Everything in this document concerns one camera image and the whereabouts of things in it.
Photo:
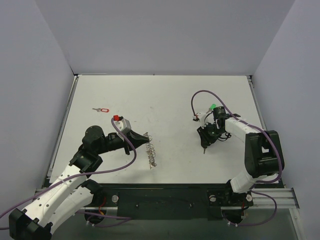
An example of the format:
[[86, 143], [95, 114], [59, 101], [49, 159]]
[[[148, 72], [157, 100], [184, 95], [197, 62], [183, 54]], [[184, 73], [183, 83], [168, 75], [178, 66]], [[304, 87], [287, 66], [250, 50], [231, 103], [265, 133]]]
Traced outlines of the metal disc with key rings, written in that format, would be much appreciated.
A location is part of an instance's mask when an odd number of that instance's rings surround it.
[[155, 152], [154, 145], [152, 144], [152, 136], [149, 135], [148, 132], [145, 132], [143, 134], [143, 136], [148, 138], [148, 142], [145, 144], [146, 145], [146, 153], [148, 155], [149, 167], [150, 167], [150, 169], [152, 169], [157, 166], [157, 163], [155, 160], [156, 152]]

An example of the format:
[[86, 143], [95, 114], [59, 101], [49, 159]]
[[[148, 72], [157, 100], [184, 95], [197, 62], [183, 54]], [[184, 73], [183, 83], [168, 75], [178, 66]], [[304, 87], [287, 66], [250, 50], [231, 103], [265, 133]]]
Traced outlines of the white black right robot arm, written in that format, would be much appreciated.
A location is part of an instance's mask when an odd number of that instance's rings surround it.
[[281, 177], [285, 162], [276, 131], [249, 124], [240, 115], [227, 113], [223, 106], [194, 113], [193, 121], [199, 123], [196, 131], [204, 152], [217, 141], [230, 137], [244, 143], [244, 170], [226, 183], [223, 192], [226, 203], [234, 205], [256, 184], [272, 184]]

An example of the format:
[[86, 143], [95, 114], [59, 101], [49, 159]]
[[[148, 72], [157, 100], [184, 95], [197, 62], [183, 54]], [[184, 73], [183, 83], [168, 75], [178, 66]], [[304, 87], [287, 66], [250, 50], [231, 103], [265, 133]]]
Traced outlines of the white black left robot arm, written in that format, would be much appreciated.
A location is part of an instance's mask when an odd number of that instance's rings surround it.
[[127, 155], [148, 143], [147, 136], [132, 131], [125, 120], [112, 123], [105, 135], [100, 126], [85, 131], [82, 144], [56, 181], [24, 209], [9, 215], [9, 235], [14, 240], [50, 240], [53, 233], [81, 208], [103, 200], [102, 186], [90, 177], [103, 162], [101, 154], [124, 149]]

